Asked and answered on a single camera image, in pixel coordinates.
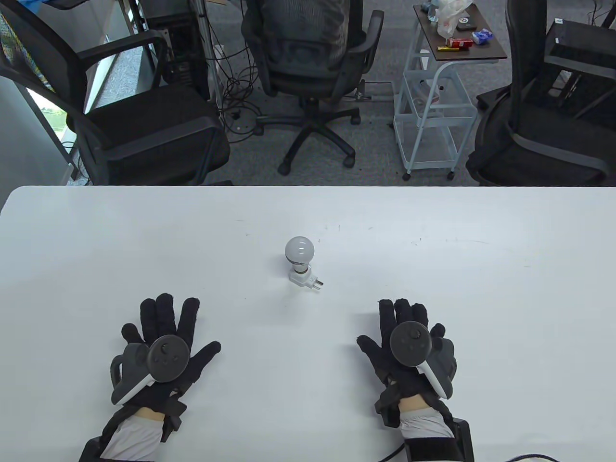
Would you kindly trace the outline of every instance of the light bulb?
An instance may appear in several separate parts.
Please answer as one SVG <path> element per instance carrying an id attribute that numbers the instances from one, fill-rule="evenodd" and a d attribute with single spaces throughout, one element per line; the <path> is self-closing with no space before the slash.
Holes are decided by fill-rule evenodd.
<path id="1" fill-rule="evenodd" d="M 296 272 L 304 273 L 314 257 L 314 245 L 306 237 L 294 237 L 286 244 L 285 256 Z"/>
<path id="2" fill-rule="evenodd" d="M 293 266 L 289 271 L 291 282 L 301 287 L 320 289 L 323 283 L 312 274 L 310 262 L 314 257 L 314 245 L 310 239 L 296 236 L 286 243 L 285 256 Z"/>

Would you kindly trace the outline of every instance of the white cart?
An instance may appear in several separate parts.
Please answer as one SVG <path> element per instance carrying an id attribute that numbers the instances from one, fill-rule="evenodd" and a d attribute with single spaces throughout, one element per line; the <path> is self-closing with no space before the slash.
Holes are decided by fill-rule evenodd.
<path id="1" fill-rule="evenodd" d="M 407 170 L 402 179 L 409 180 L 414 169 L 448 168 L 447 179 L 452 180 L 478 116 L 477 108 L 453 66 L 496 63 L 507 56 L 496 39 L 488 45 L 471 47 L 468 51 L 437 51 L 437 47 L 445 45 L 445 39 L 437 34 L 436 26 L 429 22 L 420 6 L 414 9 L 417 21 L 413 27 L 400 92 L 394 99 L 395 137 Z M 478 29 L 489 29 L 475 5 L 469 7 L 468 13 Z M 459 31 L 455 34 L 457 38 L 469 38 L 470 35 L 471 32 Z M 429 52 L 422 52 L 425 40 Z M 457 146 L 452 127 L 461 129 L 461 141 Z M 426 129 L 436 129 L 442 148 L 420 152 Z"/>

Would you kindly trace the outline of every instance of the wrist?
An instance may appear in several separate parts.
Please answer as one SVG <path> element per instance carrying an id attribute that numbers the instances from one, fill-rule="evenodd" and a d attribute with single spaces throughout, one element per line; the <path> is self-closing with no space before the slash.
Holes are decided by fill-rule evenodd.
<path id="1" fill-rule="evenodd" d="M 398 403 L 400 412 L 417 411 L 419 409 L 428 409 L 429 407 L 430 406 L 424 401 L 421 395 L 402 398 Z"/>
<path id="2" fill-rule="evenodd" d="M 152 409 L 148 407 L 142 407 L 137 412 L 135 412 L 136 417 L 143 417 L 144 419 L 156 420 L 159 422 L 164 421 L 164 414 L 160 412 L 154 412 Z"/>

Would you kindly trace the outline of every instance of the black glove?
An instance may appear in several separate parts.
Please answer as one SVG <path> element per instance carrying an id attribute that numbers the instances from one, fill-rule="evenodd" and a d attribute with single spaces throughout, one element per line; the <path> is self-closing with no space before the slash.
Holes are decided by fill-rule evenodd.
<path id="1" fill-rule="evenodd" d="M 176 329 L 173 297 L 169 294 L 161 294 L 156 301 L 148 298 L 141 303 L 141 327 L 144 338 L 142 339 L 139 335 L 135 324 L 124 324 L 122 337 L 127 343 L 146 343 L 151 346 L 156 339 L 163 335 L 177 335 L 186 342 L 189 349 L 192 349 L 198 310 L 199 300 L 188 298 L 182 306 L 180 321 Z M 203 368 L 212 361 L 212 358 L 220 350 L 221 344 L 218 342 L 206 345 L 190 358 L 186 369 L 177 379 L 144 387 L 128 401 L 127 405 L 148 407 L 153 411 L 167 415 L 178 415 L 177 398 L 186 393 L 186 390 L 199 379 Z M 170 400 L 169 397 L 172 393 L 174 393 L 174 396 Z M 185 406 L 181 403 L 178 404 L 181 405 L 179 413 L 182 413 Z M 170 406 L 176 407 L 176 410 L 170 410 Z"/>
<path id="2" fill-rule="evenodd" d="M 443 414 L 448 414 L 446 406 L 439 400 L 439 396 L 433 390 L 426 376 L 420 374 L 415 367 L 407 367 L 400 364 L 394 358 L 389 345 L 392 331 L 402 322 L 416 321 L 428 327 L 426 307 L 418 303 L 410 306 L 405 299 L 396 300 L 395 304 L 391 300 L 380 300 L 379 317 L 381 324 L 381 346 L 379 347 L 374 340 L 365 335 L 357 338 L 357 344 L 366 353 L 368 359 L 370 359 L 377 377 L 387 387 L 387 393 L 383 392 L 381 395 L 382 410 L 384 408 L 391 408 L 390 421 L 395 421 L 395 415 L 399 419 L 397 411 L 398 401 L 401 398 L 421 395 L 428 405 Z M 430 335 L 442 338 L 445 335 L 443 324 L 434 325 Z"/>
<path id="3" fill-rule="evenodd" d="M 148 298 L 141 303 L 141 327 L 144 337 L 141 338 L 135 324 L 124 324 L 122 337 L 127 343 L 146 343 L 151 346 L 156 339 L 163 335 L 177 335 L 186 342 L 189 349 L 192 349 L 198 310 L 199 300 L 196 298 L 187 299 L 182 306 L 180 321 L 176 328 L 173 297 L 169 294 L 161 294 L 156 301 Z M 180 428 L 182 424 L 180 415 L 186 410 L 186 405 L 179 402 L 178 398 L 183 396 L 190 386 L 199 379 L 203 368 L 212 361 L 212 358 L 220 350 L 221 344 L 218 342 L 206 345 L 190 358 L 186 369 L 177 379 L 144 387 L 128 400 L 103 428 L 101 436 L 91 440 L 92 445 L 95 445 L 95 453 L 100 456 L 118 426 L 142 407 L 165 414 L 161 441 L 167 441 L 169 435 Z"/>

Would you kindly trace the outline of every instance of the hand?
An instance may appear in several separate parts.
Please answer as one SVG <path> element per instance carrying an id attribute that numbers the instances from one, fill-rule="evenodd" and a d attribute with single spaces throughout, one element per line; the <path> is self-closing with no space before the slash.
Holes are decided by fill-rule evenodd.
<path id="1" fill-rule="evenodd" d="M 376 375 L 385 386 L 394 383 L 397 385 L 400 391 L 400 398 L 421 395 L 428 405 L 434 407 L 439 400 L 428 379 L 425 375 L 420 374 L 415 367 L 407 367 L 400 364 L 394 358 L 389 345 L 392 331 L 402 322 L 416 321 L 428 327 L 426 308 L 418 303 L 410 306 L 405 299 L 396 300 L 395 304 L 391 300 L 381 300 L 379 302 L 379 316 L 381 346 L 379 347 L 368 336 L 362 335 L 357 339 L 359 348 L 366 353 L 366 356 L 368 356 L 372 366 L 375 368 Z M 442 338 L 445 335 L 445 327 L 442 324 L 434 325 L 430 335 Z"/>
<path id="2" fill-rule="evenodd" d="M 125 324 L 122 327 L 122 337 L 127 343 L 146 343 L 150 346 L 163 335 L 177 335 L 186 342 L 189 349 L 192 349 L 199 304 L 199 300 L 196 298 L 189 298 L 184 302 L 176 328 L 173 297 L 169 294 L 162 294 L 158 296 L 156 301 L 148 298 L 141 303 L 140 308 L 144 337 L 141 338 L 135 324 Z M 177 394 L 177 397 L 180 397 L 186 393 L 186 390 L 199 379 L 203 368 L 212 361 L 212 358 L 220 350 L 220 343 L 212 342 L 208 344 L 190 358 L 186 369 L 177 379 L 144 387 L 128 401 L 127 405 L 146 407 L 155 412 L 169 415 L 169 397 L 172 394 Z"/>

